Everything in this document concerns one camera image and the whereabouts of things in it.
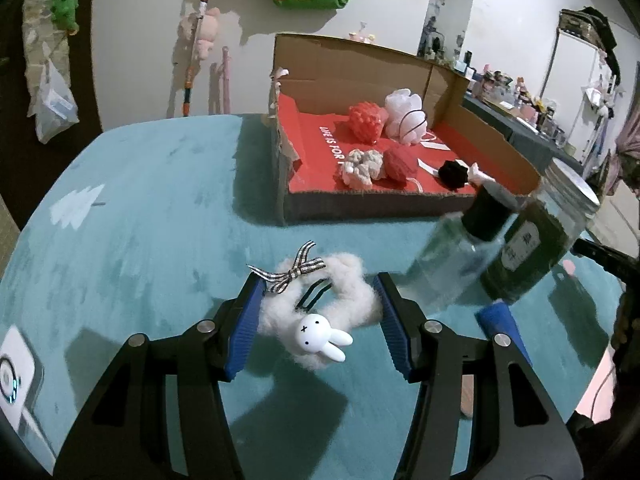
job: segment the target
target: clear bottle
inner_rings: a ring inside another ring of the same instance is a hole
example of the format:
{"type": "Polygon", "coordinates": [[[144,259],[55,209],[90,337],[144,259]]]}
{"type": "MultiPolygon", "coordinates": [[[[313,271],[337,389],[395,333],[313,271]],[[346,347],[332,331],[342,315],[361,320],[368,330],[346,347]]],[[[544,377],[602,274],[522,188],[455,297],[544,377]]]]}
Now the clear bottle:
{"type": "Polygon", "coordinates": [[[600,207],[588,184],[554,158],[481,276],[493,299],[513,303],[557,264],[600,207]]]}
{"type": "Polygon", "coordinates": [[[427,312],[455,301],[495,258],[503,244],[498,233],[517,209],[508,190],[486,182],[468,211],[440,219],[407,274],[395,278],[402,296],[427,312]]]}

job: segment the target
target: jar label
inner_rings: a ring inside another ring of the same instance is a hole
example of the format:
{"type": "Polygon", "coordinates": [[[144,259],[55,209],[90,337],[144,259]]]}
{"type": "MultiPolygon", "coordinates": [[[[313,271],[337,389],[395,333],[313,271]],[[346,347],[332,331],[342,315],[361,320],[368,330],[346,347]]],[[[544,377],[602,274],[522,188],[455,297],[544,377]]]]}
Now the jar label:
{"type": "Polygon", "coordinates": [[[516,231],[502,250],[502,265],[516,270],[520,264],[540,245],[540,234],[533,222],[526,221],[516,231]]]}

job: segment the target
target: silver bolt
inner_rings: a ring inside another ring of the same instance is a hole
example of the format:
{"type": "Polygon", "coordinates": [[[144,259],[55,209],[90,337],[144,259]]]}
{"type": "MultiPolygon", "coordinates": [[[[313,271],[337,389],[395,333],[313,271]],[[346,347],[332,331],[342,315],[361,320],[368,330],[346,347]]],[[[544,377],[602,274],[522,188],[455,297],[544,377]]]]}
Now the silver bolt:
{"type": "Polygon", "coordinates": [[[430,319],[424,323],[424,329],[432,334],[442,332],[442,325],[434,319],[430,319]]]}
{"type": "Polygon", "coordinates": [[[208,334],[216,329],[216,324],[210,319],[205,319],[198,323],[197,329],[198,332],[208,334]]]}
{"type": "Polygon", "coordinates": [[[494,336],[494,341],[496,344],[505,347],[511,344],[511,338],[506,334],[496,334],[494,336]]]}
{"type": "Polygon", "coordinates": [[[140,346],[145,343],[145,335],[144,334],[134,334],[129,338],[129,346],[140,346]]]}

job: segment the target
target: white rabbit figurine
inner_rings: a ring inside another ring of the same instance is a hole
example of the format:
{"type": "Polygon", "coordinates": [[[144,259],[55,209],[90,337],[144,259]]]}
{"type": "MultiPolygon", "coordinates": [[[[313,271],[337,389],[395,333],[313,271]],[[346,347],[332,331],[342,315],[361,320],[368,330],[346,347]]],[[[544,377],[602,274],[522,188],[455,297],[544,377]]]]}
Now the white rabbit figurine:
{"type": "Polygon", "coordinates": [[[310,354],[320,352],[329,359],[341,363],[345,355],[335,345],[347,346],[353,337],[342,330],[331,328],[327,318],[319,314],[308,314],[296,327],[295,341],[300,349],[310,354]]]}

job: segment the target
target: cardboard box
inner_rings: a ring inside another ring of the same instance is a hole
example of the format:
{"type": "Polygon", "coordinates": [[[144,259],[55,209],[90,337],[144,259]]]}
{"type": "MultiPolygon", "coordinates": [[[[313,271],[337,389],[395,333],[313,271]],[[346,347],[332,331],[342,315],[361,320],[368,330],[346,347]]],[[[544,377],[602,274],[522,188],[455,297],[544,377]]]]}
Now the cardboard box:
{"type": "Polygon", "coordinates": [[[375,146],[357,144],[344,129],[349,106],[362,101],[383,106],[399,88],[422,96],[429,128],[438,138],[433,140],[452,150],[419,144],[412,150],[421,160],[434,168],[454,158],[477,162],[521,199],[538,186],[535,168],[497,130],[462,107],[468,81],[447,68],[388,48],[300,34],[276,36],[273,67],[289,71],[279,80],[272,115],[276,207],[285,221],[439,216],[469,207],[471,186],[451,191],[424,170],[418,178],[422,193],[413,184],[401,189],[390,180],[356,191],[340,180],[340,155],[353,147],[382,152],[394,142],[383,136],[375,146]]]}

